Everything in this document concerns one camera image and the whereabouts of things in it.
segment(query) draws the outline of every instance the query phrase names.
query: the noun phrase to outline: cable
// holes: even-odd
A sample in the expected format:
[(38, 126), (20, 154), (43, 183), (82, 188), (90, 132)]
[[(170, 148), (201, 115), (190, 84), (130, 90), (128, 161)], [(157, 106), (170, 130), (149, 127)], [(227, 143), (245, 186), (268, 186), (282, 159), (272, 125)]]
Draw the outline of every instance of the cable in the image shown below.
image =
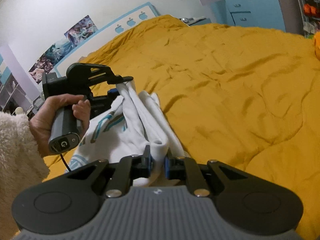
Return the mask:
[(62, 159), (63, 164), (67, 167), (68, 171), (71, 172), (71, 169), (69, 168), (69, 166), (68, 166), (68, 164), (66, 163), (66, 161), (65, 161), (65, 159), (64, 159), (64, 157), (63, 157), (62, 154), (60, 154), (60, 157), (61, 157), (61, 159)]

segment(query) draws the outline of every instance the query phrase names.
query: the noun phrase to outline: anime poster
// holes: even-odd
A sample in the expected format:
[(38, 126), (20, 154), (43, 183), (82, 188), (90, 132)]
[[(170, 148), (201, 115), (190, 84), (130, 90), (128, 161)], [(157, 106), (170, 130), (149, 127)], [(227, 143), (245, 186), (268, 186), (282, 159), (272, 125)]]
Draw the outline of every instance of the anime poster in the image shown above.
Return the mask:
[(37, 60), (29, 70), (30, 75), (39, 84), (42, 81), (42, 74), (49, 73), (53, 67), (62, 60), (69, 52), (77, 47), (82, 41), (94, 34), (98, 28), (95, 26), (89, 15), (80, 20), (65, 34), (64, 38), (50, 46), (47, 51)]
[(94, 34), (98, 28), (95, 26), (89, 15), (84, 17), (81, 21), (75, 24), (70, 30), (68, 30), (64, 36), (68, 38), (72, 44), (76, 47), (82, 41), (89, 38)]

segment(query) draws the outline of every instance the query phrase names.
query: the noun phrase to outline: white cloth with blue pattern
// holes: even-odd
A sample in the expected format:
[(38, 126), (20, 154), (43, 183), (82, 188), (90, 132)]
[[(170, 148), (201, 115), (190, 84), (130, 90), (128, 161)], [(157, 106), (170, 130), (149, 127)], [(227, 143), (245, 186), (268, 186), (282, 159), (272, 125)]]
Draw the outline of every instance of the white cloth with blue pattern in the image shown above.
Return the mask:
[(133, 81), (116, 88), (120, 96), (108, 111), (90, 121), (69, 167), (74, 170), (98, 159), (116, 163), (124, 156), (142, 155), (145, 146), (150, 145), (154, 160), (151, 177), (134, 181), (134, 186), (148, 186), (159, 177), (169, 147), (174, 156), (186, 153), (166, 121), (155, 93), (142, 91), (137, 95)]

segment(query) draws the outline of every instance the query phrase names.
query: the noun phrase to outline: fluffy white sleeve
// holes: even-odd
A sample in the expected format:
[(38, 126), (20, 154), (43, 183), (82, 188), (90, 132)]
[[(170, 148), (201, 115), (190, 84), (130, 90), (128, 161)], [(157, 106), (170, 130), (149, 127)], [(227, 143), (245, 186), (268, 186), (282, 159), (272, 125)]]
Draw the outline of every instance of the fluffy white sleeve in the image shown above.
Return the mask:
[(11, 239), (18, 231), (11, 215), (17, 194), (40, 183), (49, 169), (40, 157), (24, 114), (0, 112), (0, 239)]

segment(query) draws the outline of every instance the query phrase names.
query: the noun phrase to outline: yellow comforter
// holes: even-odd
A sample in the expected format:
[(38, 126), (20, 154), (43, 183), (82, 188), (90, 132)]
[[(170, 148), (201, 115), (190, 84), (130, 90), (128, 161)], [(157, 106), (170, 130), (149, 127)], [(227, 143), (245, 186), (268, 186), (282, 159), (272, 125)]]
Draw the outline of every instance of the yellow comforter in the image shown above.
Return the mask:
[[(218, 159), (294, 191), (304, 205), (297, 232), (320, 235), (320, 62), (311, 40), (260, 28), (188, 27), (161, 16), (83, 62), (109, 65), (133, 76), (137, 91), (156, 92), (197, 162)], [(53, 177), (64, 167), (51, 169)]]

